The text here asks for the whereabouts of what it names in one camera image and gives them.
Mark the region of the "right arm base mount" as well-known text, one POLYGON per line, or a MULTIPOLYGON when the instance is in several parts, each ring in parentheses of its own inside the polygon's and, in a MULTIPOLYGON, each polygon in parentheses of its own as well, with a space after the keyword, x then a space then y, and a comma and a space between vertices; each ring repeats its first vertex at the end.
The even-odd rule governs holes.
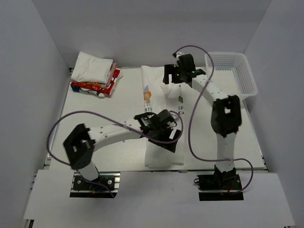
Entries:
POLYGON ((214 169, 213 174, 201 174, 194 179, 199 189, 200 201, 240 201, 244 199, 242 184, 236 169, 220 172, 214 169))

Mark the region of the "white t shirt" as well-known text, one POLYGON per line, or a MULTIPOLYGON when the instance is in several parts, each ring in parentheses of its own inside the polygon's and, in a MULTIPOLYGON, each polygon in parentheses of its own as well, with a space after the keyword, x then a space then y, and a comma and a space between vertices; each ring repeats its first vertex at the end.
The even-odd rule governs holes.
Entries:
POLYGON ((79 52, 71 79, 75 82, 106 84, 113 60, 79 52))
POLYGON ((183 107, 179 84, 163 82, 164 67, 141 66, 145 112, 151 114, 146 133, 153 140, 146 143, 145 166, 168 168, 184 164, 185 131, 179 107, 183 107))

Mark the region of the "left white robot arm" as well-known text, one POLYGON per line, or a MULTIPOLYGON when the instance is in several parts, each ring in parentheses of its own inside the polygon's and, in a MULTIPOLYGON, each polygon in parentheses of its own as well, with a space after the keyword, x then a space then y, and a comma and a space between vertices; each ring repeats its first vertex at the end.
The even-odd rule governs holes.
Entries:
POLYGON ((92 161, 94 152, 117 142, 147 138, 157 147, 174 153, 183 133, 183 126, 177 128, 177 122, 181 120, 177 112, 164 109, 158 114, 135 115, 124 123, 112 120, 112 125, 108 126, 88 128, 82 123, 72 130, 63 146, 71 169, 85 181, 96 182, 100 175, 92 161))

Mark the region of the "red printed t shirt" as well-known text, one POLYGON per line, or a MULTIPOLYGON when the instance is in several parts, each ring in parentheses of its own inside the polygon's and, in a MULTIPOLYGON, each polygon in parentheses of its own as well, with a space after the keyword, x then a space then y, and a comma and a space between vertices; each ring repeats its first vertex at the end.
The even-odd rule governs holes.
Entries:
POLYGON ((118 80, 122 76, 121 69, 116 69, 110 77, 108 84, 93 82, 71 82, 70 86, 74 92, 95 95, 99 98, 110 97, 115 90, 118 80))

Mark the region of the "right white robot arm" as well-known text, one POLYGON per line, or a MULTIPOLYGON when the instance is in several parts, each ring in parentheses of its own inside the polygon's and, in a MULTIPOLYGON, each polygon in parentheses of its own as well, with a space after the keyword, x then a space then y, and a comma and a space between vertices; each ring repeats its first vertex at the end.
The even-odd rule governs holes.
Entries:
POLYGON ((212 82, 215 71, 214 63, 209 76, 202 69, 197 69, 191 54, 175 52, 174 64, 164 66, 164 84, 188 84, 200 93, 212 106, 211 127, 217 137, 217 159, 215 172, 235 175, 234 164, 235 139, 242 124, 240 99, 237 95, 228 95, 212 82))

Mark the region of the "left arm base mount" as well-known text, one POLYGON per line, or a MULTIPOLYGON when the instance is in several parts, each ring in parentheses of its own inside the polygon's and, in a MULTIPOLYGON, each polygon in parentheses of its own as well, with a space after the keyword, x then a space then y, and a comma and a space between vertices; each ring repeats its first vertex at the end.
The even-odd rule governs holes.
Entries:
POLYGON ((99 172, 99 179, 90 182, 75 172, 69 196, 71 198, 113 199, 118 193, 119 183, 119 172, 99 172))

